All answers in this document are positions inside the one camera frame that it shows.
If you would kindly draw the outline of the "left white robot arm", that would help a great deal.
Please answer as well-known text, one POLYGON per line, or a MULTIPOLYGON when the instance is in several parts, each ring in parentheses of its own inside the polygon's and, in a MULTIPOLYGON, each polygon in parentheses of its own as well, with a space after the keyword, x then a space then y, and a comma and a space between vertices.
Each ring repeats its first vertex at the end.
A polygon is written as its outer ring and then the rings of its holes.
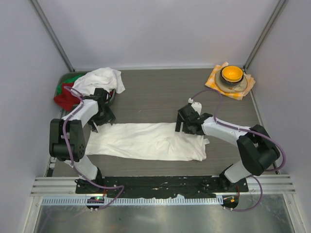
POLYGON ((62 118, 50 122, 50 156, 69 165, 79 175, 78 188, 94 194, 104 188, 104 179, 98 167, 86 156, 86 146, 91 132, 116 119, 110 105, 116 90, 96 88, 91 95, 83 95, 70 86, 65 86, 73 97, 79 100, 71 111, 62 118))

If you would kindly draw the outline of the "white t-shirt with robot print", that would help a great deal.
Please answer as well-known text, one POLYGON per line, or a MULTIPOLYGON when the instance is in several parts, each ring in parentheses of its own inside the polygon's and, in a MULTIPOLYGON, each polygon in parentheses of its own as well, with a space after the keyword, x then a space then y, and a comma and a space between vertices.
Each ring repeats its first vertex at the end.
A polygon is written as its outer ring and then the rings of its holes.
POLYGON ((175 123, 104 124, 91 133, 86 155, 128 159, 203 161, 209 140, 175 131, 175 123))

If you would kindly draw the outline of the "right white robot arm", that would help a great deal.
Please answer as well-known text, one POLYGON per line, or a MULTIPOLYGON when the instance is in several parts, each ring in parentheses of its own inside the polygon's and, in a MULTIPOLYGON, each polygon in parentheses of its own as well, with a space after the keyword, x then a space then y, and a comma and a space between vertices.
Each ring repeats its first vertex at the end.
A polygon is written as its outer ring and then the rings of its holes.
POLYGON ((178 110, 175 131, 213 136, 238 148, 240 160, 219 175, 220 188, 226 192, 250 175, 261 175, 280 157, 279 149, 263 126, 243 127, 221 121, 212 114, 200 114, 194 103, 178 110))

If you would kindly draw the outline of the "yellow checkered cloth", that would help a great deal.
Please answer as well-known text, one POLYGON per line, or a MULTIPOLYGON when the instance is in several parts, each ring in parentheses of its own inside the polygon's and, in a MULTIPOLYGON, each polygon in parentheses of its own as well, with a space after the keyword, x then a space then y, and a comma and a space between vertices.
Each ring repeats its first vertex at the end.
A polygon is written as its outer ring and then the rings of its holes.
POLYGON ((242 100, 253 88, 256 81, 251 74, 243 73, 242 79, 237 83, 229 83, 222 76, 222 70, 229 66, 228 62, 216 65, 212 70, 205 86, 219 91, 222 95, 235 100, 242 100))

